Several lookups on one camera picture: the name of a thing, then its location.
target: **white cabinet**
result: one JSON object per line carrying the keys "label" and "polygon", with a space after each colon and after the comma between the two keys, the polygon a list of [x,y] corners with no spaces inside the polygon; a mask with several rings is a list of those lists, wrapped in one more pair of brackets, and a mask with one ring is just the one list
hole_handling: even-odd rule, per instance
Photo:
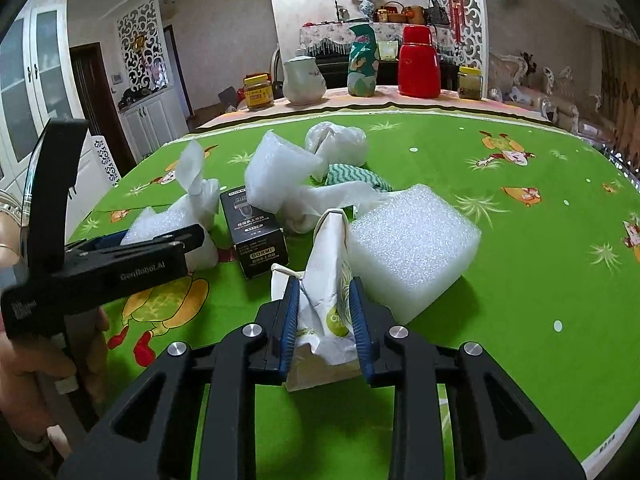
{"label": "white cabinet", "polygon": [[[0,44],[0,188],[18,200],[31,151],[50,118],[84,118],[66,36],[66,0],[29,0]],[[67,207],[68,234],[110,188],[88,133],[80,167]]]}
{"label": "white cabinet", "polygon": [[171,126],[164,112],[162,98],[154,99],[149,104],[142,107],[142,114],[145,117],[147,126],[156,134],[158,144],[162,146],[172,140],[177,139],[172,135]]}
{"label": "white cabinet", "polygon": [[140,100],[124,112],[124,118],[140,159],[189,131],[172,87]]}
{"label": "white cabinet", "polygon": [[158,142],[149,138],[148,126],[142,115],[142,106],[127,111],[124,117],[140,158],[145,158],[158,149]]}

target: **black box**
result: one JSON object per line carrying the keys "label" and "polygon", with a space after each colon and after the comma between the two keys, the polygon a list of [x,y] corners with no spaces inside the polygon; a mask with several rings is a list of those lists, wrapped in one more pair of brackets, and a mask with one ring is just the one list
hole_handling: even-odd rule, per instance
{"label": "black box", "polygon": [[246,278],[269,272],[271,264],[289,263],[284,232],[275,215],[251,206],[244,186],[221,193],[220,202]]}

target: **glass jar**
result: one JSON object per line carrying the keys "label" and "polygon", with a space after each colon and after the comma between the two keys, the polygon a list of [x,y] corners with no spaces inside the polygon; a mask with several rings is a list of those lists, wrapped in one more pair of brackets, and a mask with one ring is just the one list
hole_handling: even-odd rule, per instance
{"label": "glass jar", "polygon": [[461,99],[482,99],[482,76],[479,68],[461,66],[458,71],[458,97]]}
{"label": "glass jar", "polygon": [[244,80],[244,98],[252,112],[273,106],[273,89],[266,74],[248,77]]}

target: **metal screw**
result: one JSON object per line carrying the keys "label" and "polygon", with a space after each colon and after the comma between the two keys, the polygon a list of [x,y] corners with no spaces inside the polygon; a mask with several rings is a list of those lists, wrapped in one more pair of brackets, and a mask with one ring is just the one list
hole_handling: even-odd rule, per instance
{"label": "metal screw", "polygon": [[244,326],[242,333],[247,337],[256,337],[262,333],[262,327],[255,323],[249,323]]}
{"label": "metal screw", "polygon": [[182,341],[176,341],[175,343],[171,343],[169,348],[166,349],[169,355],[174,357],[178,357],[178,355],[182,355],[187,351],[187,345]]}
{"label": "metal screw", "polygon": [[474,343],[473,341],[465,343],[463,349],[469,355],[480,355],[482,353],[482,346],[480,345],[480,343]]}
{"label": "metal screw", "polygon": [[395,339],[404,339],[409,331],[402,325],[395,325],[389,329],[389,335]]}

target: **ornate white sofa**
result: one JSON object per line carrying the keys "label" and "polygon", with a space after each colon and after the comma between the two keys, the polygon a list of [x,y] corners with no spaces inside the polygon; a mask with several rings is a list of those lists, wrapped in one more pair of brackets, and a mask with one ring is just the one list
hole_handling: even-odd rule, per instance
{"label": "ornate white sofa", "polygon": [[540,113],[545,119],[574,135],[598,142],[614,138],[615,124],[599,113],[600,96],[592,94],[590,102],[578,104],[570,67],[558,74],[547,66],[542,69],[544,91],[522,85],[527,62],[520,56],[489,54],[489,99],[513,104]]}

